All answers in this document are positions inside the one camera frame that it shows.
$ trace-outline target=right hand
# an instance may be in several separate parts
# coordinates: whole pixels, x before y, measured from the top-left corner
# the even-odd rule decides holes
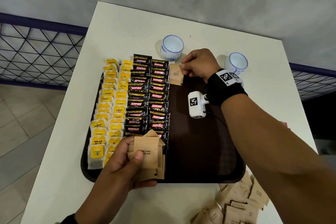
[[[205,83],[221,68],[209,49],[193,50],[181,61],[184,75],[202,77]]]

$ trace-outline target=left hand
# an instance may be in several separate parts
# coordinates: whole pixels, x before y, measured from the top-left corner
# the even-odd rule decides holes
[[[127,151],[131,142],[134,142],[134,137],[125,137],[118,144],[90,194],[75,213],[78,224],[108,224],[124,204],[130,190],[156,186],[154,180],[132,184],[131,179],[141,167],[144,155],[137,151],[128,161]]]

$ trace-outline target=kopiko logo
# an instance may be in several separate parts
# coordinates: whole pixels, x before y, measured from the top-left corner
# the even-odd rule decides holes
[[[153,82],[163,82],[163,79],[153,78]]]
[[[140,128],[128,128],[129,131],[139,131]]]
[[[142,105],[142,103],[138,103],[138,102],[131,102],[131,105],[141,106],[141,105]]]
[[[158,71],[158,70],[154,70],[155,74],[165,74],[165,71]]]
[[[163,105],[155,105],[155,104],[152,104],[152,106],[151,106],[152,108],[162,108],[163,107]]]
[[[162,98],[162,95],[158,95],[158,94],[152,94],[153,98]]]
[[[163,128],[163,124],[152,124],[152,128]]]
[[[157,115],[153,115],[152,116],[152,119],[164,119],[165,117],[164,116],[157,116]]]
[[[163,87],[157,87],[157,86],[153,86],[154,90],[163,90]]]

